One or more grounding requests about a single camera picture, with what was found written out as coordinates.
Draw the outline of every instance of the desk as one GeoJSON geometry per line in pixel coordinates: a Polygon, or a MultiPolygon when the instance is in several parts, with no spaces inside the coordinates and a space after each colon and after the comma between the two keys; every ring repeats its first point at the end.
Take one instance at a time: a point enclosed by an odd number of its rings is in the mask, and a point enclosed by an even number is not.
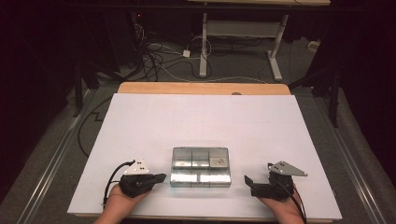
{"type": "MultiPolygon", "coordinates": [[[[301,6],[328,6],[330,0],[189,0],[193,2],[209,3],[239,3],[239,4],[261,4],[261,5],[301,5],[301,6]]],[[[274,37],[275,44],[272,50],[267,51],[267,56],[276,81],[282,80],[279,66],[276,62],[276,53],[282,40],[283,32],[289,15],[283,15],[281,22],[254,22],[254,21],[209,21],[207,13],[204,13],[202,31],[202,52],[200,61],[200,77],[206,77],[207,65],[207,36],[208,35],[233,35],[252,37],[274,37]]]]}
{"type": "Polygon", "coordinates": [[[121,84],[68,213],[102,213],[104,189],[114,169],[141,157],[151,173],[167,177],[132,217],[272,221],[271,211],[250,196],[244,175],[268,182],[267,162],[285,160],[309,174],[293,178],[308,220],[341,218],[299,106],[284,85],[121,84]],[[250,95],[229,95],[233,92],[250,95]],[[228,189],[172,189],[173,147],[227,147],[233,183],[228,189]]]}

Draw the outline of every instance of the transparent plastic box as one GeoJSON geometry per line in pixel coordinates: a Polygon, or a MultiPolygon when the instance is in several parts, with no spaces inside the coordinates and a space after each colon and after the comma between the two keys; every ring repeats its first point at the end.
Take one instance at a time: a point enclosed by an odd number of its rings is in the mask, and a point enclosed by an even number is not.
{"type": "Polygon", "coordinates": [[[174,147],[172,188],[229,188],[227,147],[174,147]]]}

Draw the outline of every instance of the person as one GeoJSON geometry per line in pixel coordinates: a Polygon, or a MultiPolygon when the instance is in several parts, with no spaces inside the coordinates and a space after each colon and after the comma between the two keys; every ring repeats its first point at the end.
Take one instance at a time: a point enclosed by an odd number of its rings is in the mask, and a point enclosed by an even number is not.
{"type": "MultiPolygon", "coordinates": [[[[118,224],[122,222],[124,218],[128,217],[132,213],[137,204],[148,195],[149,192],[146,192],[135,198],[130,198],[122,193],[118,184],[114,185],[108,195],[105,210],[93,223],[118,224]]],[[[301,204],[301,199],[296,192],[294,192],[293,197],[299,204],[301,204]]],[[[288,198],[282,202],[266,198],[258,199],[272,210],[274,216],[280,224],[304,223],[297,206],[291,198],[288,198]]]]}

